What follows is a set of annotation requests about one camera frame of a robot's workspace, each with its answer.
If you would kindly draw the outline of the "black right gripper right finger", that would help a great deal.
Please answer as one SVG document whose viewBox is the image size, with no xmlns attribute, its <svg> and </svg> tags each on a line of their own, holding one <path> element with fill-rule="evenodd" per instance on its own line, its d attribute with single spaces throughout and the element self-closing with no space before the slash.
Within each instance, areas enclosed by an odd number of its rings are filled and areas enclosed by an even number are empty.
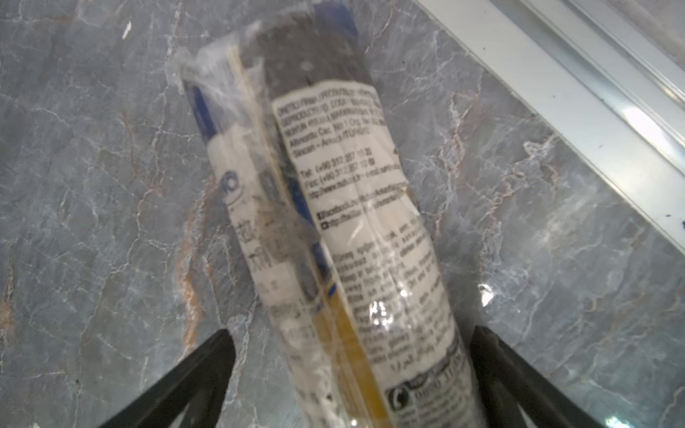
<svg viewBox="0 0 685 428">
<path fill-rule="evenodd" d="M 470 356 L 490 427 L 599 427 L 551 382 L 513 351 L 499 335 L 477 326 Z"/>
</svg>

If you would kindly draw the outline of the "clear spaghetti bag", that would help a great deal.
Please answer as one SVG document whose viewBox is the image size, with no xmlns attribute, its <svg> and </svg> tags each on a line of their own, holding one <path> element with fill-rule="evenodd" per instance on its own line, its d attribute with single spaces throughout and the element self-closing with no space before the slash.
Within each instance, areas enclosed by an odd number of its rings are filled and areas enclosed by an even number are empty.
<svg viewBox="0 0 685 428">
<path fill-rule="evenodd" d="M 343 1 L 178 74 L 308 427 L 484 427 L 431 236 Z"/>
</svg>

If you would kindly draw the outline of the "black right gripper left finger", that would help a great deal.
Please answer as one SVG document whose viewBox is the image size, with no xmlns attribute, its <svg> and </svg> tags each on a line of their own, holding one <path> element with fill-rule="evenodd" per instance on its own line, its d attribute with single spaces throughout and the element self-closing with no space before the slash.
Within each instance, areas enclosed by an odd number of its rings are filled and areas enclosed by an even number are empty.
<svg viewBox="0 0 685 428">
<path fill-rule="evenodd" d="M 214 427 L 235 365 L 235 344 L 221 329 L 104 427 Z"/>
</svg>

